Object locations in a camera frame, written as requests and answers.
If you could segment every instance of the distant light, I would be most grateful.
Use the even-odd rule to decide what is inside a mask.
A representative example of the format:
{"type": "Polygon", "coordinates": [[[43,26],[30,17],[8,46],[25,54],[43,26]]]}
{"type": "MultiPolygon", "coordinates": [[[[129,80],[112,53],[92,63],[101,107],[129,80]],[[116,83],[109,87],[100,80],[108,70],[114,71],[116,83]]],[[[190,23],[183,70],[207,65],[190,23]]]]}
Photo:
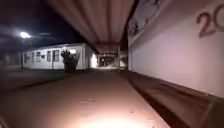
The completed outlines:
{"type": "Polygon", "coordinates": [[[69,50],[71,54],[76,54],[76,50],[75,49],[71,49],[69,50]]]}
{"type": "Polygon", "coordinates": [[[31,35],[27,32],[20,32],[20,37],[26,39],[31,38],[31,35]]]}
{"type": "Polygon", "coordinates": [[[97,68],[97,57],[95,54],[91,57],[91,68],[97,68]]]}

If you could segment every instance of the white wall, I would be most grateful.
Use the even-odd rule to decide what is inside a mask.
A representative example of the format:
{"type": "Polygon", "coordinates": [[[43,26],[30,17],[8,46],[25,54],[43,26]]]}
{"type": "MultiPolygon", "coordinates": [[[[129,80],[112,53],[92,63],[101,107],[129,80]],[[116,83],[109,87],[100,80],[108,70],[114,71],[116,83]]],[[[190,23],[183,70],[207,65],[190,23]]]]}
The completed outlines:
{"type": "Polygon", "coordinates": [[[86,67],[90,68],[91,67],[91,57],[93,56],[94,51],[93,49],[85,44],[85,61],[86,61],[86,67]]]}
{"type": "MultiPolygon", "coordinates": [[[[205,19],[196,22],[220,4],[224,1],[173,0],[129,45],[130,70],[224,98],[224,32],[200,38],[205,19]]],[[[219,22],[224,26],[224,9],[219,22]]]]}
{"type": "Polygon", "coordinates": [[[77,53],[80,53],[80,59],[77,65],[77,69],[86,69],[85,65],[83,65],[84,61],[84,55],[83,55],[83,46],[68,46],[68,47],[47,47],[47,48],[41,48],[41,49],[36,49],[28,52],[27,56],[29,57],[27,63],[24,63],[25,68],[30,68],[30,69],[64,69],[64,63],[63,63],[63,58],[61,56],[61,52],[63,50],[70,50],[70,49],[75,49],[77,53]],[[53,61],[53,50],[59,50],[59,62],[52,62],[53,61]],[[51,62],[47,62],[47,51],[51,51],[51,62]],[[32,61],[32,53],[34,52],[34,63],[32,61]],[[41,58],[40,62],[37,62],[36,60],[36,53],[41,52],[41,55],[45,55],[45,58],[41,58]]]}

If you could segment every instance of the covered walkway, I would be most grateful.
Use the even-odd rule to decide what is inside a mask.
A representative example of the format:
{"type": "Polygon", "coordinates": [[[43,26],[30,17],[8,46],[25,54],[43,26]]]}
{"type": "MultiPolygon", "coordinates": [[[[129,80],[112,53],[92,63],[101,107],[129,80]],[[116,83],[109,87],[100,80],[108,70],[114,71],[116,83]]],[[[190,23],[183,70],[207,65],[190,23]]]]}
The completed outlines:
{"type": "Polygon", "coordinates": [[[169,128],[127,80],[91,72],[0,99],[12,128],[169,128]]]}

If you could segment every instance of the overhead canopy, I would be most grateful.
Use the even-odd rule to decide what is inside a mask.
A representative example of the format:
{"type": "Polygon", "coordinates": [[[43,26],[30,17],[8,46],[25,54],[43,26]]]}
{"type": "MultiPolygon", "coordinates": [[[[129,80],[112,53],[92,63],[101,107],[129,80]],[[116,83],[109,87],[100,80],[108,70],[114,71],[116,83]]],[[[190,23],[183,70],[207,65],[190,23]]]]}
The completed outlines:
{"type": "Polygon", "coordinates": [[[101,53],[117,51],[134,0],[49,0],[101,53]]]}

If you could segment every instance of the street lamp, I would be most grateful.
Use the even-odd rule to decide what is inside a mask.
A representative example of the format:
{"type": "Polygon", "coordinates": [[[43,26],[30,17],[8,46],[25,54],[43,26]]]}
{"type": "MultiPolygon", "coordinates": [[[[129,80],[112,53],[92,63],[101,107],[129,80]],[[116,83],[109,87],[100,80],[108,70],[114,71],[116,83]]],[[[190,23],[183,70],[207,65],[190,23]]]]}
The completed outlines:
{"type": "MultiPolygon", "coordinates": [[[[20,35],[20,37],[22,38],[24,44],[26,43],[26,39],[29,39],[29,38],[32,37],[32,36],[31,36],[29,33],[27,33],[27,32],[20,32],[19,35],[20,35]]],[[[23,69],[23,61],[24,61],[23,59],[24,59],[24,57],[23,57],[23,52],[22,52],[22,53],[21,53],[21,69],[23,69]]]]}
{"type": "Polygon", "coordinates": [[[31,35],[27,32],[20,32],[20,37],[23,39],[29,39],[31,38],[31,35]]]}

